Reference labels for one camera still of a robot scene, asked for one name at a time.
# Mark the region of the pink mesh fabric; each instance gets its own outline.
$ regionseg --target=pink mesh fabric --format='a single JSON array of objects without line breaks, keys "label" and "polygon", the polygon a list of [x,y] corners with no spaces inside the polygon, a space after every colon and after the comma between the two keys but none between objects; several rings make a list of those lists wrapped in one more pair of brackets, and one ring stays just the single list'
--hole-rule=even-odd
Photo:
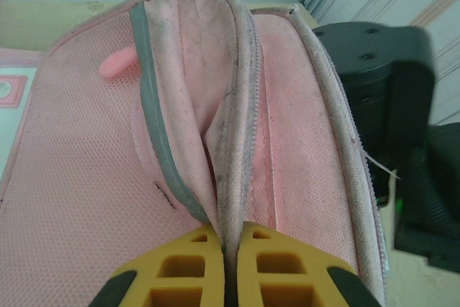
[{"label": "pink mesh fabric", "polygon": [[[107,56],[133,44],[127,10],[137,1],[75,30],[37,73],[22,138],[2,182],[2,306],[85,306],[121,263],[200,225],[174,199],[159,169],[139,102],[139,66],[111,83],[98,75]],[[151,37],[154,50],[168,44],[157,61],[162,108],[172,104],[164,112],[168,136],[177,141],[172,148],[181,174],[219,228],[214,179],[226,166],[216,154],[213,127],[227,119],[222,98],[235,71],[247,74],[234,65],[254,63],[243,60],[252,52],[240,47],[236,17],[222,0],[143,1],[155,24],[174,19],[161,40]],[[343,150],[313,60],[286,17],[261,14],[255,23],[263,53],[255,159],[247,201],[233,196],[230,210],[344,258],[370,276],[382,300],[381,277],[372,266],[379,264],[378,253],[363,261],[357,245],[369,238],[377,246],[374,223],[352,226],[359,222],[349,203]],[[172,111],[178,104],[189,113]],[[236,133],[237,123],[225,125],[226,134]],[[232,174],[243,176],[244,169]],[[222,190],[217,195],[221,203],[225,197]],[[237,216],[230,221],[235,229],[242,225]]]}]

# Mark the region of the pink bag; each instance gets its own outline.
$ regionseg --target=pink bag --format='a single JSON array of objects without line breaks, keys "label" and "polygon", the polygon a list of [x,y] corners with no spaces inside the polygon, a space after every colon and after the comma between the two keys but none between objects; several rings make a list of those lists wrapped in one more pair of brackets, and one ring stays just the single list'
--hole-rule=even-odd
[{"label": "pink bag", "polygon": [[87,305],[121,263],[207,221],[230,277],[245,220],[346,260],[385,302],[359,136],[297,9],[127,0],[50,49],[24,114],[0,187],[0,305]]}]

